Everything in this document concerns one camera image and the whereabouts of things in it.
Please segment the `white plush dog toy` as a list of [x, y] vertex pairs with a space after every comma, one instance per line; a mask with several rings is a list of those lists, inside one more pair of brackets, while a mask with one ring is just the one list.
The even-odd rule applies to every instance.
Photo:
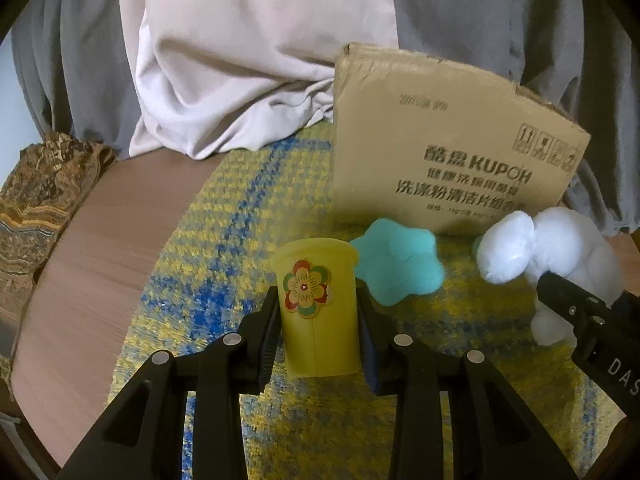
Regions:
[[592, 220], [565, 207], [530, 216], [513, 211], [480, 239], [475, 260], [482, 279], [501, 285], [524, 276], [535, 287], [552, 272], [602, 299], [608, 307], [624, 291], [620, 262]]

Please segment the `teal star plush toy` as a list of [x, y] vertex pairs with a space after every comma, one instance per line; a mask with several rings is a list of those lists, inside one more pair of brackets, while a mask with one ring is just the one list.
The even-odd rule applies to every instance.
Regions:
[[359, 255], [356, 278], [384, 307], [442, 287], [445, 269], [437, 257], [436, 237], [429, 230], [378, 219], [349, 244]]

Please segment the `yellow cup with flower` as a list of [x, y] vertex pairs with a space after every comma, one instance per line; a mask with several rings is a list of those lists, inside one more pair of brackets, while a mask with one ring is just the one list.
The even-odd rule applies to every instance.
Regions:
[[291, 376], [360, 371], [357, 263], [358, 252], [351, 244], [327, 237], [296, 240], [272, 255]]

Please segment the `yellow blue plaid mat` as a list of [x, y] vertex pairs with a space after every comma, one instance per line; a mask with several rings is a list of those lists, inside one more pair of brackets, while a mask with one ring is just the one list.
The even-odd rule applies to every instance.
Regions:
[[[270, 381], [239, 400], [252, 479], [384, 479], [390, 470], [396, 400], [371, 390], [359, 352], [352, 241], [366, 227], [336, 214], [333, 166], [326, 124], [224, 155], [160, 252], [113, 370], [119, 393], [155, 351], [204, 350], [277, 289], [282, 332]], [[536, 343], [535, 294], [524, 278], [485, 282], [467, 238], [437, 237], [436, 256], [442, 286], [386, 314], [435, 351], [483, 352], [584, 476], [620, 409], [567, 344]]]

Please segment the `brown patterned fabric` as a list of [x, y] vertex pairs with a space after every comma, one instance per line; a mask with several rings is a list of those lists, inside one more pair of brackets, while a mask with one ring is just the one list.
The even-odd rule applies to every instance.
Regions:
[[36, 281], [73, 215], [113, 162], [108, 145], [51, 132], [21, 150], [1, 188], [1, 363], [13, 360]]

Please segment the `brown cardboard box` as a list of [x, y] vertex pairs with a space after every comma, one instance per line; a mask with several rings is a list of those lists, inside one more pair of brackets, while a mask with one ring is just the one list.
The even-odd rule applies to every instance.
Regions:
[[437, 234], [480, 234], [559, 203], [590, 136], [488, 70], [348, 44], [334, 81], [333, 203]]

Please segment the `grey curtain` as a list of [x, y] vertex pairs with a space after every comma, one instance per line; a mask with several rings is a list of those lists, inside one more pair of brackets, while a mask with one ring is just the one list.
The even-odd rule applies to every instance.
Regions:
[[[606, 235], [639, 225], [639, 53], [606, 0], [394, 0], [398, 43], [509, 78], [591, 136], [567, 203]], [[119, 0], [28, 0], [11, 29], [32, 120], [128, 158], [141, 115]]]

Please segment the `beige curtain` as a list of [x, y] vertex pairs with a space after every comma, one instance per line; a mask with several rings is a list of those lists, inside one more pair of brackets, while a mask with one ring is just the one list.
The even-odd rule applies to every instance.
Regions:
[[258, 148], [333, 115], [345, 44], [398, 43], [394, 0], [119, 0], [134, 156]]

